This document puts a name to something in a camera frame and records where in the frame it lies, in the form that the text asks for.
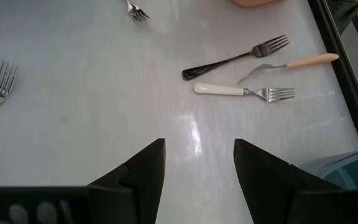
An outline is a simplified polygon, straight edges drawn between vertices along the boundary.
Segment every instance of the metal fork head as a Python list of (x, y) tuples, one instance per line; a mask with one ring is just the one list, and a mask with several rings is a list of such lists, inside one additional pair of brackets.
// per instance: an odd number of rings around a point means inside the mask
[(127, 0), (127, 5), (128, 5), (128, 14), (132, 19), (140, 22), (144, 22), (147, 19), (150, 19), (150, 17), (143, 10), (141, 10), (139, 7), (135, 6), (134, 4), (131, 4), (128, 0)]
[(264, 88), (254, 92), (260, 99), (271, 103), (295, 97), (293, 88)]
[(256, 45), (252, 49), (251, 54), (259, 58), (266, 57), (287, 46), (289, 43), (290, 41), (288, 40), (288, 37), (286, 35), (281, 35), (280, 37), (276, 37), (264, 43)]
[(2, 62), (0, 68), (0, 104), (5, 102), (12, 91), (13, 83), (17, 74), (17, 67)]

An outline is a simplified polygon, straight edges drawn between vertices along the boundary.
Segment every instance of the stainless steel fork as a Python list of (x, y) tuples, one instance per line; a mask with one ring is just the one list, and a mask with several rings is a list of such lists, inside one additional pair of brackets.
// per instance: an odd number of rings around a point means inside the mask
[(2, 62), (0, 69), (0, 104), (5, 102), (12, 91), (13, 83), (17, 74), (17, 67)]
[(229, 62), (232, 62), (234, 60), (246, 57), (248, 55), (253, 55), (255, 57), (261, 58), (266, 57), (283, 47), (287, 46), (290, 43), (288, 40), (288, 37), (286, 35), (281, 35), (279, 37), (273, 38), (271, 40), (268, 40), (266, 42), (263, 42), (261, 44), (256, 45), (252, 48), (250, 52), (244, 53), (242, 55), (235, 56), (233, 58), (229, 58), (220, 62), (215, 62), (209, 65), (203, 65), (195, 68), (189, 68), (184, 71), (182, 71), (181, 75), (184, 80), (192, 80), (194, 78), (199, 77), (202, 74), (205, 74), (211, 70), (214, 70), (215, 68), (218, 68), (222, 65), (225, 65)]
[(141, 10), (139, 7), (135, 6), (134, 4), (130, 3), (128, 0), (126, 1), (128, 5), (128, 14), (131, 18), (140, 22), (144, 22), (147, 19), (150, 19), (150, 17), (143, 10)]
[(196, 93), (215, 95), (254, 95), (268, 103), (287, 100), (295, 97), (293, 88), (264, 88), (259, 91), (252, 91), (247, 88), (197, 83), (194, 85), (194, 91)]

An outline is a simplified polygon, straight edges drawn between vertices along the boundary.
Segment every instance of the white table surface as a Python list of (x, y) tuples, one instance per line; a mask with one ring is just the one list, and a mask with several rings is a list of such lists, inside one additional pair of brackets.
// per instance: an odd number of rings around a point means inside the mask
[[(0, 185), (85, 185), (157, 138), (165, 183), (157, 223), (252, 223), (233, 161), (235, 138), (294, 164), (358, 150), (329, 64), (247, 79), (294, 87), (296, 98), (197, 95), (232, 85), (261, 63), (325, 53), (307, 0), (243, 9), (227, 0), (0, 1), (0, 64), (21, 73), (0, 106)], [(185, 82), (181, 71), (242, 54), (286, 34), (288, 47)]]

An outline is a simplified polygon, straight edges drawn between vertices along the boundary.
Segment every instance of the black frame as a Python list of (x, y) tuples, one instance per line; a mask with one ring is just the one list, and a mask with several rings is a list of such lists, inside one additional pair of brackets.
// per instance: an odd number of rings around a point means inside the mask
[(358, 83), (326, 0), (308, 0), (327, 52), (339, 55), (333, 68), (358, 133)]

